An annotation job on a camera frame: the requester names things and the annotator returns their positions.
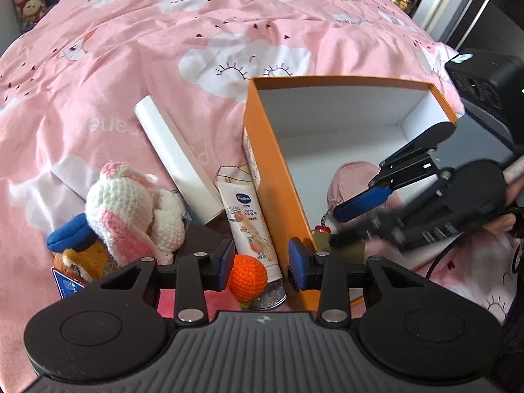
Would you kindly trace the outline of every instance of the white sticker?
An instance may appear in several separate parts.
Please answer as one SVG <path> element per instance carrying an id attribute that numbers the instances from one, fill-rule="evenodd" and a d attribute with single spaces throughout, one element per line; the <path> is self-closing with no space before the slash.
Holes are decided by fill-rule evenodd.
<path id="1" fill-rule="evenodd" d="M 459 54 L 457 57 L 454 57 L 453 59 L 451 59 L 451 61 L 454 63 L 462 63 L 462 62 L 470 60 L 472 57 L 473 55 L 471 53 Z"/>
<path id="2" fill-rule="evenodd" d="M 244 128 L 243 144 L 244 152 L 246 153 L 247 157 L 247 162 L 250 165 L 251 176 L 253 177 L 253 181 L 255 182 L 255 190 L 258 190 L 258 187 L 260 186 L 260 171 L 258 170 L 257 162 L 255 161 L 255 154 L 253 154 L 253 148 L 251 147 L 250 137 L 247 135 L 246 128 Z"/>

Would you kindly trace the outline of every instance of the crocheted rabbit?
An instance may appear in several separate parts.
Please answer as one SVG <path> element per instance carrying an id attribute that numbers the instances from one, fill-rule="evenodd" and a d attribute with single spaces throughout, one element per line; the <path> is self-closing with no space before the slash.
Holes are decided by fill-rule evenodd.
<path id="1" fill-rule="evenodd" d="M 87 194 L 87 222 L 119 266 L 141 257 L 170 264 L 184 242 L 183 209 L 171 192 L 155 186 L 156 181 L 155 176 L 112 162 Z"/>

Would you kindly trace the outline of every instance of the blue tag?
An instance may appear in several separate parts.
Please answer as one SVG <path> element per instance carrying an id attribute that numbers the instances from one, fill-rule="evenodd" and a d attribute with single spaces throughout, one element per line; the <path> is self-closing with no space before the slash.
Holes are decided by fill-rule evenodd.
<path id="1" fill-rule="evenodd" d="M 64 275 L 62 272 L 59 272 L 54 267 L 52 271 L 54 281 L 57 283 L 58 291 L 60 292 L 61 298 L 73 295 L 74 293 L 85 288 L 81 283 L 78 283 L 74 279 L 71 279 L 69 276 Z"/>

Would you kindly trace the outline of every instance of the ribbed gray surface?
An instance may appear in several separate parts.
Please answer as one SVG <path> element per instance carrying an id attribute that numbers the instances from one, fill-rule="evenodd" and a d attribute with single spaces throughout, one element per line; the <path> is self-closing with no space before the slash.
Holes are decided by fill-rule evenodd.
<path id="1" fill-rule="evenodd" d="M 427 387 L 371 365 L 352 337 L 307 313 L 221 312 L 183 329 L 150 367 L 114 383 L 69 386 L 41 378 L 28 393 L 495 393 L 487 381 Z"/>

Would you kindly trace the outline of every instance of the white tube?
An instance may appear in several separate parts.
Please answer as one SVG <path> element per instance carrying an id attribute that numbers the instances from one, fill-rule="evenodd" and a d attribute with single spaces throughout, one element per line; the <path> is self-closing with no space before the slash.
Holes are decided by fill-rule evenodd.
<path id="1" fill-rule="evenodd" d="M 255 187 L 217 182 L 231 232 L 239 254 L 255 257 L 266 267 L 267 281 L 282 278 L 266 221 L 258 203 Z"/>
<path id="2" fill-rule="evenodd" d="M 198 222 L 206 224 L 224 211 L 216 187 L 166 112 L 147 96 L 137 103 L 135 114 Z"/>

